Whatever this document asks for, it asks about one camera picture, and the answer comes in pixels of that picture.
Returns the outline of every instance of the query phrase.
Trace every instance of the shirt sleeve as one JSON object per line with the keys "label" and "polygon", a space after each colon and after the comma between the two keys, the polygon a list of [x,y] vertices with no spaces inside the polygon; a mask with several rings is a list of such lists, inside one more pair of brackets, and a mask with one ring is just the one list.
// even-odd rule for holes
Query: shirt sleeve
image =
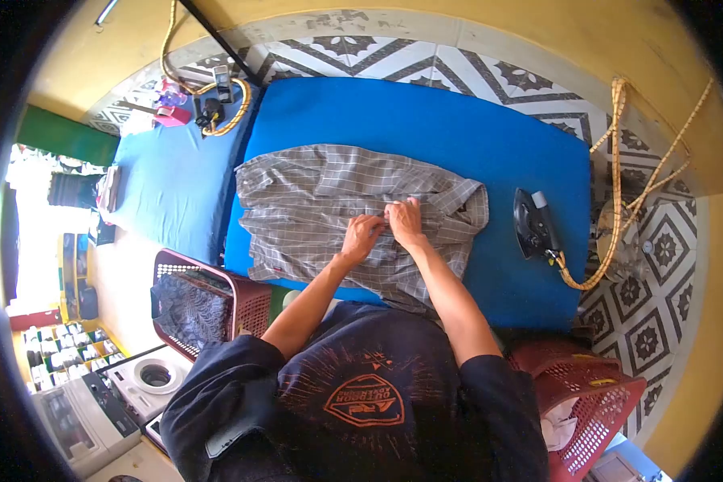
{"label": "shirt sleeve", "polygon": [[493,458],[490,480],[548,480],[548,452],[533,387],[526,372],[494,355],[479,355],[460,367],[469,402],[486,424]]}
{"label": "shirt sleeve", "polygon": [[160,424],[169,457],[185,480],[209,477],[212,460],[206,441],[236,416],[248,382],[272,377],[275,392],[284,363],[275,346],[250,335],[206,344]]}

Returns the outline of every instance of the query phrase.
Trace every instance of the washing machine control panel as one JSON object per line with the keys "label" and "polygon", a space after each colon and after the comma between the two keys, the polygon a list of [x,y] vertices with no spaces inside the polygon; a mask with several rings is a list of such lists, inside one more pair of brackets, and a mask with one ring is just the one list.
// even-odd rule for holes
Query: washing machine control panel
{"label": "washing machine control panel", "polygon": [[107,390],[99,375],[96,373],[86,373],[82,379],[86,382],[88,391],[94,396],[94,400],[96,400],[107,418],[112,422],[112,425],[115,426],[123,437],[139,431],[139,427],[125,412],[121,404],[116,400],[116,397]]}

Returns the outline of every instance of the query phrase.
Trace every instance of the metal pipe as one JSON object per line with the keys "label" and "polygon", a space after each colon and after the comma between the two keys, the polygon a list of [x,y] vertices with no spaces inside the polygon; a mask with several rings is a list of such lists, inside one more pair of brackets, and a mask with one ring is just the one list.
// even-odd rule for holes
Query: metal pipe
{"label": "metal pipe", "polygon": [[102,10],[102,13],[100,13],[99,16],[96,18],[96,22],[94,22],[94,25],[101,27],[102,24],[105,22],[105,18],[107,17],[107,15],[110,14],[110,10],[112,10],[112,7],[116,6],[116,3],[118,3],[118,0],[110,0],[110,3],[107,4],[105,9]]}
{"label": "metal pipe", "polygon": [[201,13],[201,10],[199,10],[196,4],[193,3],[193,0],[180,0],[180,3],[185,8],[187,8],[187,11],[196,18],[198,23],[206,29],[209,35],[211,35],[218,44],[220,44],[220,46],[225,50],[225,52],[227,52],[227,54],[233,58],[233,62],[235,62],[236,65],[239,66],[241,71],[246,74],[249,82],[252,82],[257,87],[262,87],[262,81],[256,75],[254,75],[254,72],[252,72],[252,70],[249,68],[249,65],[243,62],[243,59],[241,59],[241,57],[239,57],[238,54],[233,50],[231,44],[229,44],[225,39],[223,39],[222,35],[217,32],[217,30],[214,28],[214,25],[212,25],[211,22],[209,22],[209,19]]}

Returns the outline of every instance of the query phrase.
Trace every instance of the green wall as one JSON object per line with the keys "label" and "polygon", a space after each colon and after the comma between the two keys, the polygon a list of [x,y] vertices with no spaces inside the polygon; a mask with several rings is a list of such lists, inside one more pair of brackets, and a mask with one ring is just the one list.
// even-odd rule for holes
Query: green wall
{"label": "green wall", "polygon": [[58,116],[39,107],[27,105],[16,142],[54,154],[109,166],[116,156],[118,137]]}

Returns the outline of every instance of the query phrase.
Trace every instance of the navy t-shirt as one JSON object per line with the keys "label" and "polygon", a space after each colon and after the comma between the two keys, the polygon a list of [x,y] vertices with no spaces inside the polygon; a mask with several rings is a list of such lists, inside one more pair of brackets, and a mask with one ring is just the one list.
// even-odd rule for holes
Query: navy t-shirt
{"label": "navy t-shirt", "polygon": [[287,362],[253,336],[207,345],[161,435],[187,480],[548,478],[527,373],[458,369],[435,323],[355,302]]}

